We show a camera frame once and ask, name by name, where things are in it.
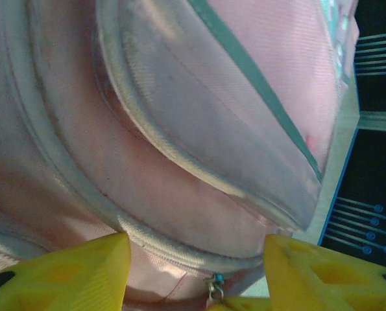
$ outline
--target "yellow plastic part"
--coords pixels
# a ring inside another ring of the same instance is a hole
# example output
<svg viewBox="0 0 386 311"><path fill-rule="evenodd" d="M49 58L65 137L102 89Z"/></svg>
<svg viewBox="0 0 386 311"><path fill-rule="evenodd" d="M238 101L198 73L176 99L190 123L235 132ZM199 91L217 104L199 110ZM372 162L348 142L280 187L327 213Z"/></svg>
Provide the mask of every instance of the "yellow plastic part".
<svg viewBox="0 0 386 311"><path fill-rule="evenodd" d="M3 270L16 276L0 287L0 311L118 311L129 266L126 233L21 262Z"/></svg>
<svg viewBox="0 0 386 311"><path fill-rule="evenodd" d="M227 297L222 304L214 305L208 311L273 311L269 298Z"/></svg>
<svg viewBox="0 0 386 311"><path fill-rule="evenodd" d="M386 311L386 268L286 236L265 241L275 311Z"/></svg>

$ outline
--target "metal zipper pull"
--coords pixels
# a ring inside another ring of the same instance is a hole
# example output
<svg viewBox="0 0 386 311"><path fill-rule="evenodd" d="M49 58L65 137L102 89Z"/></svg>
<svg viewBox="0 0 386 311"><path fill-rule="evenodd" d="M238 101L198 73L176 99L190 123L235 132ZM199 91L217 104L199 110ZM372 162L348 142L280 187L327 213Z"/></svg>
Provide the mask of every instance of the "metal zipper pull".
<svg viewBox="0 0 386 311"><path fill-rule="evenodd" d="M223 275L215 273L211 279L204 279L204 282L207 284L209 290L208 301L211 304L221 302L224 299Z"/></svg>

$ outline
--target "teal trim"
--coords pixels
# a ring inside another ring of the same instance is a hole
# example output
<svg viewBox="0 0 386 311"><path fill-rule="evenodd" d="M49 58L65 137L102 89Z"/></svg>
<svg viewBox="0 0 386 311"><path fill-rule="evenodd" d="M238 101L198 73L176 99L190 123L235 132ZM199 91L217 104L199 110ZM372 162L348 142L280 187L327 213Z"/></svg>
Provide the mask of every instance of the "teal trim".
<svg viewBox="0 0 386 311"><path fill-rule="evenodd" d="M294 142L298 149L311 165L319 181L322 176L318 168L317 160L302 138L298 129L284 110L278 96L259 70L253 59L250 57L239 40L234 36L230 29L224 24L219 16L213 11L207 0L187 0L202 22L207 26L213 37L224 48L230 58L235 62L259 96L266 103L276 120L281 124L289 138Z"/></svg>

